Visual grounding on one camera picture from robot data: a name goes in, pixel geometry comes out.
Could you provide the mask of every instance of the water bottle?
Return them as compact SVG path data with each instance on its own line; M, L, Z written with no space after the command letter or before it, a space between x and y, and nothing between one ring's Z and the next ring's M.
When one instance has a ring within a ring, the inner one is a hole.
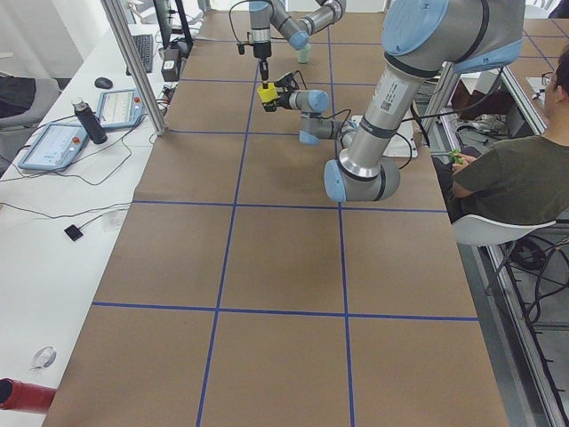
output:
M91 107L89 107L89 104L81 98L71 101L71 103L73 104L75 115L79 119L79 122L81 122L81 125L83 125L89 138L91 138L95 144L105 142L108 136L100 125L99 119L94 115Z

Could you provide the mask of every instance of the yellow object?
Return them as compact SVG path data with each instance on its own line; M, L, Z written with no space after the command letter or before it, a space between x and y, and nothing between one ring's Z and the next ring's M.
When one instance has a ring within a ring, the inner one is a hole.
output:
M278 94L276 93L276 87L274 83L269 83L267 89L263 89L263 86L259 86L257 88L257 94L259 94L260 101L264 104L267 102L271 102L278 98Z

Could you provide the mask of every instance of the t-shirt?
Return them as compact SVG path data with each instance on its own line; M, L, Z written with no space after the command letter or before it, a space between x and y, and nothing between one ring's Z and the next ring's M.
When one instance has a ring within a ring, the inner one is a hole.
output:
M462 187L474 192L455 205L462 214L497 222L549 222L569 206L568 177L569 147L542 136L500 141L453 175Z

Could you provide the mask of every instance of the white table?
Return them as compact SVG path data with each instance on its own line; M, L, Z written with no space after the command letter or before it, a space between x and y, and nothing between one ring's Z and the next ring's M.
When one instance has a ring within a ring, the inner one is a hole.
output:
M153 25L132 27L133 34L156 32L157 26ZM148 75L156 95L164 85L161 65L156 54L153 72ZM93 85L96 77L110 78L113 89L134 87L132 78L125 74L124 60L110 31L77 71L44 123L72 115L71 100L77 97L96 109L101 93ZM80 158L107 147L124 133L108 133L108 141L98 146L89 142ZM53 216L130 202L152 150L153 134L154 128L145 118L124 138L132 156L98 186L57 175L6 181L19 177L11 166L0 181L0 201ZM118 142L64 173L100 181L128 154L129 150ZM0 378L58 387L122 221L113 225L105 217L99 218L83 229L84 236L76 242L63 230L71 224L80 226L102 212L105 211L49 220L7 206L0 208ZM45 346L57 351L55 362L44 370L31 371L34 354ZM43 415L0 411L3 427L39 426L43 419Z

